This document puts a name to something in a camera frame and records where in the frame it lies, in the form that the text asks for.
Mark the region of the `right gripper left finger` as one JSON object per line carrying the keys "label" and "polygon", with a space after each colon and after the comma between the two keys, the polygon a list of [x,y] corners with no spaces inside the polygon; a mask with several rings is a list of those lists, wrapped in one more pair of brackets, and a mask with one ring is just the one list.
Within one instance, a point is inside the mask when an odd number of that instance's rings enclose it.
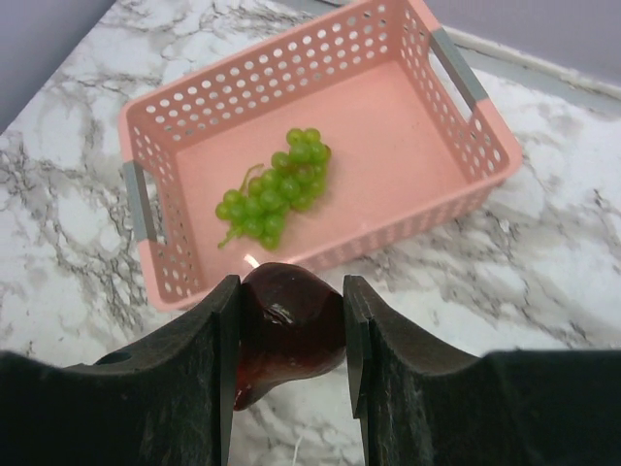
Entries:
{"label": "right gripper left finger", "polygon": [[5,465],[224,465],[239,347],[241,283],[92,365],[1,354]]}

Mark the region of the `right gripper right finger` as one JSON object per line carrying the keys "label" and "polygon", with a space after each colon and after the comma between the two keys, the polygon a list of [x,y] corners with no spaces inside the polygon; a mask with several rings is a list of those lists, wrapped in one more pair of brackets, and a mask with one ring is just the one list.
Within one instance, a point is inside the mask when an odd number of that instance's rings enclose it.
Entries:
{"label": "right gripper right finger", "polygon": [[466,353],[343,281],[353,415],[369,465],[616,465],[616,349]]}

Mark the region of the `dark red fake fruit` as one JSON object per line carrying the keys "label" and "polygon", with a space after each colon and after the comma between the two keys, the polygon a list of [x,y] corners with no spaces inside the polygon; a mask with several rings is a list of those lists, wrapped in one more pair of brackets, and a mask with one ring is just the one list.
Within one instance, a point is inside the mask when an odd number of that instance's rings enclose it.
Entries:
{"label": "dark red fake fruit", "polygon": [[310,271],[268,262],[242,282],[234,410],[278,385],[331,372],[345,358],[343,297]]}

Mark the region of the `green fake grapes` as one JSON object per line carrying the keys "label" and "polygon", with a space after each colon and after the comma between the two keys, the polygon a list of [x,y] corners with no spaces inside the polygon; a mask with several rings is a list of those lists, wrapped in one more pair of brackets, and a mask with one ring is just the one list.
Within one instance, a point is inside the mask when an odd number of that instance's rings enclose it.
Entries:
{"label": "green fake grapes", "polygon": [[248,237],[265,250],[276,250],[290,212],[310,210],[327,186],[332,151],[314,127],[292,128],[285,135],[287,150],[272,154],[270,165],[250,167],[241,186],[224,192],[214,208],[228,224],[222,249]]}

